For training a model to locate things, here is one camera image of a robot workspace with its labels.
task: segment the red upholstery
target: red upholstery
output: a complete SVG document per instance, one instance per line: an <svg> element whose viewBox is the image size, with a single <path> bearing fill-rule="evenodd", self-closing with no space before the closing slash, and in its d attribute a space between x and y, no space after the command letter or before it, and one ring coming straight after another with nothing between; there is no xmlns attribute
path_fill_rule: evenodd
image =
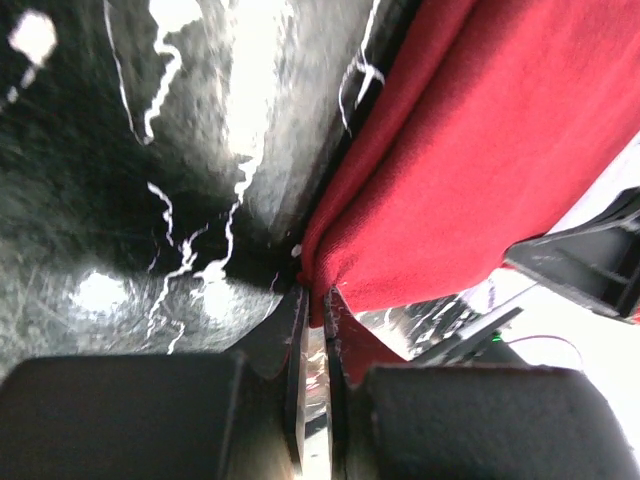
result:
<svg viewBox="0 0 640 480"><path fill-rule="evenodd" d="M470 287L640 128L636 0L425 1L306 233L314 320Z"/></svg>

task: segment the black surface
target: black surface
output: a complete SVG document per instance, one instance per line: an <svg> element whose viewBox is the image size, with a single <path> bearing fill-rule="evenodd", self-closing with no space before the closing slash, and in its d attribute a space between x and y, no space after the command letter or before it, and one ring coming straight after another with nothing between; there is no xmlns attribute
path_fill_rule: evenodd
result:
<svg viewBox="0 0 640 480"><path fill-rule="evenodd" d="M375 367L348 403L349 480L640 478L578 372Z"/></svg>
<svg viewBox="0 0 640 480"><path fill-rule="evenodd" d="M308 348L309 292L296 285L268 318L228 350L246 355L262 378L286 376L282 428L298 474L304 458Z"/></svg>
<svg viewBox="0 0 640 480"><path fill-rule="evenodd" d="M640 303L640 189L580 227L514 245L506 261L596 313L630 319Z"/></svg>
<svg viewBox="0 0 640 480"><path fill-rule="evenodd" d="M293 478L282 380L237 353L28 361L0 391L0 478Z"/></svg>

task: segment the white streak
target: white streak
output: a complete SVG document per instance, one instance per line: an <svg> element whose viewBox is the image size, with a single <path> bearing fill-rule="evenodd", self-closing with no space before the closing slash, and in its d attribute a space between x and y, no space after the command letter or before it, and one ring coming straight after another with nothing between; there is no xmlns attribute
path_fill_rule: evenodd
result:
<svg viewBox="0 0 640 480"><path fill-rule="evenodd" d="M169 294L169 281L173 278L180 277L185 273L193 270L193 262L195 262L196 258L198 258L198 254L193 251L193 247L191 244L196 238L198 238L201 234L206 232L208 229L209 229L209 224L205 225L200 230L195 231L188 239L182 242L181 246L178 247L178 250L180 251L180 253L182 253L182 262L180 264L180 268L178 268L177 270L174 270L173 272L168 273L164 277L164 281L162 283L162 291L160 292L160 295L158 296L157 300L151 307L151 310L149 310L149 314L147 315L147 318L149 319L149 322L147 323L147 339L151 337L151 334L153 333L153 330L155 328L156 313L160 309L162 302L164 302L164 300L167 298L167 295Z"/></svg>
<svg viewBox="0 0 640 480"><path fill-rule="evenodd" d="M456 321L449 327L449 329L442 335L442 338L449 338L456 333L460 327L462 327L467 318L469 318L471 311L469 309L462 312L462 314L456 319Z"/></svg>
<svg viewBox="0 0 640 480"><path fill-rule="evenodd" d="M127 101L127 93L124 88L124 76L122 75L122 65L120 65L120 60L118 60L118 55L116 54L116 45L113 41L113 31L111 30L111 17L109 14L109 10L111 9L111 5L107 0L103 2L103 10L104 10L104 24L107 29L107 38L109 39L109 45L111 46L111 55L113 56L113 61L116 64L116 71L118 72L118 81L119 81L119 89L120 89L120 98L122 99L122 105L124 106L125 112L127 112L127 119L129 120L129 130L133 133L136 140L140 143L140 138L138 138L138 134L136 133L135 127L133 126L133 117L131 116L131 109L129 109L129 102Z"/></svg>
<svg viewBox="0 0 640 480"><path fill-rule="evenodd" d="M298 244L291 249L291 257L298 258L302 255L302 245Z"/></svg>
<svg viewBox="0 0 640 480"><path fill-rule="evenodd" d="M445 313L447 313L449 310L451 310L453 307L455 307L456 302L455 300L453 302L449 302L445 305L445 307L440 310L438 312L438 314L434 317L434 318L440 318L442 315L444 315Z"/></svg>
<svg viewBox="0 0 640 480"><path fill-rule="evenodd" d="M442 305L443 303L444 303L444 298L439 299L436 302L435 306L431 308L429 313L424 315L422 318L420 318L420 320L416 322L413 328L409 331L408 335L411 335L413 332L415 332L425 322L425 320L427 320L428 318L431 318L438 311L438 309L440 308L440 305Z"/></svg>
<svg viewBox="0 0 640 480"><path fill-rule="evenodd" d="M418 338L416 338L416 345L429 341L431 339L431 337L433 336L433 334L435 333L436 328L435 327L431 327L430 330L424 332L422 335L420 335Z"/></svg>
<svg viewBox="0 0 640 480"><path fill-rule="evenodd" d="M18 90L16 87L11 87L7 93L7 101L9 103L15 103L18 100Z"/></svg>
<svg viewBox="0 0 640 480"><path fill-rule="evenodd" d="M35 65L31 65L22 75L22 79L20 80L20 87L22 89L28 88L33 81L36 79L36 71L37 67Z"/></svg>
<svg viewBox="0 0 640 480"><path fill-rule="evenodd" d="M153 270L153 268L156 266L156 263L158 262L158 258L160 257L160 247L156 243L155 238L153 239L153 243L156 246L156 254L153 257L153 260L151 260L151 263L149 264L149 266L147 267L147 272L150 272L151 270Z"/></svg>
<svg viewBox="0 0 640 480"><path fill-rule="evenodd" d="M391 309L384 312L384 324L387 327L391 325Z"/></svg>
<svg viewBox="0 0 640 480"><path fill-rule="evenodd" d="M169 95L171 82L182 68L180 51L173 45L165 43L165 38L169 33L179 32L186 25L203 17L202 10L195 0L151 0L149 13L158 25L153 49L160 56L170 55L171 60L165 67L165 73L160 79L160 88L151 101L151 106L144 112L144 133L146 136L143 143L145 145L151 143L155 138L151 128L151 120L160 116L160 109Z"/></svg>
<svg viewBox="0 0 640 480"><path fill-rule="evenodd" d="M358 108L360 102L364 98L367 90L371 86L371 82L375 79L384 85L384 75L380 70L378 70L375 66L371 65L367 60L367 45L369 44L369 39L371 38L371 31L373 29L373 22L375 20L376 14L378 13L378 7L380 7L380 0L373 0L373 5L371 6L371 11L369 12L369 18L367 19L367 25L364 30L364 35L362 36L362 41L360 42L360 49L351 59L347 70L342 76L342 81L340 82L340 88L338 88L338 107L340 108L340 115L342 117L342 125L344 129L347 131L349 136L351 136L351 129L349 128L349 121L347 119L347 115L345 113L344 104L342 101L342 92L344 91L344 87L346 85L347 80L351 77L354 69L357 69L359 72L364 73L364 79L362 80L362 85L360 86L360 91L358 92L358 96L355 101L355 108Z"/></svg>
<svg viewBox="0 0 640 480"><path fill-rule="evenodd" d="M276 282L278 281L279 276L280 276L280 272L276 272L276 276L273 277L273 280L271 281L271 286L269 287L269 293L273 295L273 298L271 299L271 302L269 302L269 308L267 308L267 313L265 313L264 318L262 319L263 321L271 314L271 309L273 308L273 304L276 301L275 292L273 291L273 289L276 286Z"/></svg>
<svg viewBox="0 0 640 480"><path fill-rule="evenodd" d="M488 310L493 310L496 306L496 282L493 281L493 278L489 277L487 279L489 283L489 299L488 299Z"/></svg>
<svg viewBox="0 0 640 480"><path fill-rule="evenodd" d="M151 182L147 182L147 188L151 193L162 200L165 205L167 205L167 209L162 212L162 218L167 224L167 233L165 234L165 238L167 239L167 242L169 242L169 245L173 247L173 237L171 236L173 233L173 203L157 185L154 185Z"/></svg>
<svg viewBox="0 0 640 480"><path fill-rule="evenodd" d="M167 348L167 355L171 355L173 353L176 348L176 343L178 343L178 340L180 340L184 336L184 330L186 328L184 322L179 322L177 320L172 321L171 324L178 327L178 335L176 335L176 337L171 340L171 343L169 343L169 347Z"/></svg>
<svg viewBox="0 0 640 480"><path fill-rule="evenodd" d="M204 286L191 292L199 298L206 288L226 277L225 267L234 248L233 221L244 203L247 189L264 159L264 137L269 128L270 111L277 94L276 60L279 55L281 24L293 12L284 0L240 0L232 11L234 40L233 65L226 101L227 144L236 155L251 157L238 165L244 180L234 187L237 200L231 206L225 224L227 253L194 275Z"/></svg>

